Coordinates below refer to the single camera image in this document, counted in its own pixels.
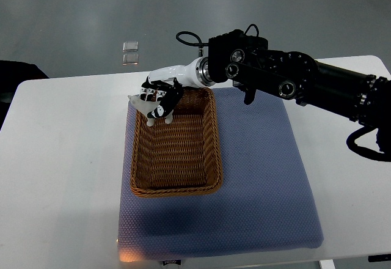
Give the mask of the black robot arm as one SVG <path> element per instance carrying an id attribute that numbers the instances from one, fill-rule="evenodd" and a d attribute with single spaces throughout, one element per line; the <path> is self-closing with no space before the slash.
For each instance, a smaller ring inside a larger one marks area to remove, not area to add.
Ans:
<path id="1" fill-rule="evenodd" d="M 208 68 L 201 77 L 209 82 L 232 80 L 251 104 L 258 90 L 298 105 L 312 105 L 358 122 L 346 145 L 370 160 L 390 161 L 390 80 L 365 75 L 314 60 L 307 54 L 270 50 L 258 34 L 235 29 L 198 40 L 203 54 L 208 48 Z"/>

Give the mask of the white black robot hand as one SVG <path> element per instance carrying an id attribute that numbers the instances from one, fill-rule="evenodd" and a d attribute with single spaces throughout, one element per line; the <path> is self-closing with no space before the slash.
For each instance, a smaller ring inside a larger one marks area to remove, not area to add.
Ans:
<path id="1" fill-rule="evenodd" d="M 149 123 L 169 117 L 183 97 L 184 88 L 206 88 L 215 85 L 208 73 L 208 58 L 198 57 L 189 65 L 173 65 L 151 71 L 141 85 L 140 99 L 157 105 L 145 114 Z"/>

